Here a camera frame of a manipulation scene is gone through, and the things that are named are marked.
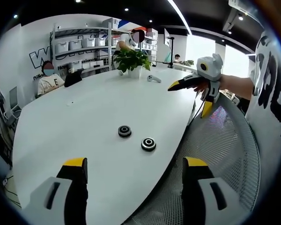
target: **metal mesh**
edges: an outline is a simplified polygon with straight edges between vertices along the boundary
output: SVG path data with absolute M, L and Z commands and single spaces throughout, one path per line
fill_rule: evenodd
M 213 113 L 197 117 L 186 130 L 174 165 L 149 201 L 124 225 L 182 225 L 182 159 L 200 158 L 215 177 L 224 179 L 238 194 L 242 207 L 251 211 L 259 188 L 259 153 L 244 115 L 220 96 Z

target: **white table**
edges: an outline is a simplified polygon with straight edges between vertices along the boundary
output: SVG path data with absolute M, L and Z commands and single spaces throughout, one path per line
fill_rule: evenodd
M 13 173 L 22 208 L 31 192 L 71 158 L 88 159 L 87 223 L 119 225 L 145 200 L 172 159 L 195 100 L 191 89 L 167 88 L 188 73 L 143 70 L 140 80 L 118 71 L 59 88 L 22 110 L 13 149 Z M 148 75 L 162 83 L 147 82 Z M 122 139 L 118 128 L 132 135 Z M 141 149 L 152 137 L 153 152 Z
M 197 70 L 195 68 L 186 66 L 186 65 L 182 65 L 180 63 L 173 63 L 173 68 L 174 69 L 179 69 L 182 71 L 191 71 L 191 72 L 197 72 Z

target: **potted plant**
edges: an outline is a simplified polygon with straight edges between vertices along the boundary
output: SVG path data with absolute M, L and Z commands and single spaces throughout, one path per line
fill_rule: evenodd
M 148 60 L 148 56 L 142 52 L 121 50 L 115 57 L 114 61 L 119 63 L 118 69 L 125 73 L 128 70 L 128 75 L 131 78 L 137 78 L 141 76 L 142 68 L 150 70 L 151 62 Z
M 190 67 L 193 66 L 193 60 L 181 61 L 180 64 Z

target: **ceiling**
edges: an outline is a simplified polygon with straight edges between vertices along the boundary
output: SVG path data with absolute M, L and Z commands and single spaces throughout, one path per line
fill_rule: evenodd
M 250 17 L 245 16 L 243 21 L 234 19 L 231 28 L 232 34 L 229 35 L 227 31 L 223 31 L 229 15 L 234 10 L 228 5 L 228 0 L 174 1 L 190 27 L 204 30 L 203 32 L 193 30 L 193 34 L 217 39 L 217 41 L 220 41 L 223 36 L 227 36 L 249 49 L 255 50 L 263 29 Z M 171 25 L 172 28 L 167 28 L 170 34 L 187 34 L 185 27 L 183 29 L 173 27 L 183 26 L 183 23 L 167 0 L 84 0 L 81 3 L 76 3 L 75 0 L 0 1 L 0 34 L 18 23 L 26 25 L 49 16 L 77 13 L 116 17 L 141 26 L 153 27 L 159 32 L 163 32 L 165 26 Z M 18 14 L 18 18 L 14 19 L 13 14 Z M 215 36 L 206 31 L 212 31 L 218 35 Z M 226 41 L 225 44 L 247 52 L 244 48 L 230 41 Z

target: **ceiling light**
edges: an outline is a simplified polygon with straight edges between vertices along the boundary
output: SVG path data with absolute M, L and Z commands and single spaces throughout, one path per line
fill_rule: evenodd
M 183 17 L 181 11 L 179 10 L 178 6 L 175 4 L 175 2 L 173 0 L 168 0 L 168 2 L 172 5 L 172 7 L 174 8 L 174 10 L 176 11 L 176 13 L 179 15 L 180 19 L 182 20 L 184 26 L 186 27 L 187 31 L 189 34 L 192 34 L 191 29 L 189 28 L 185 18 Z

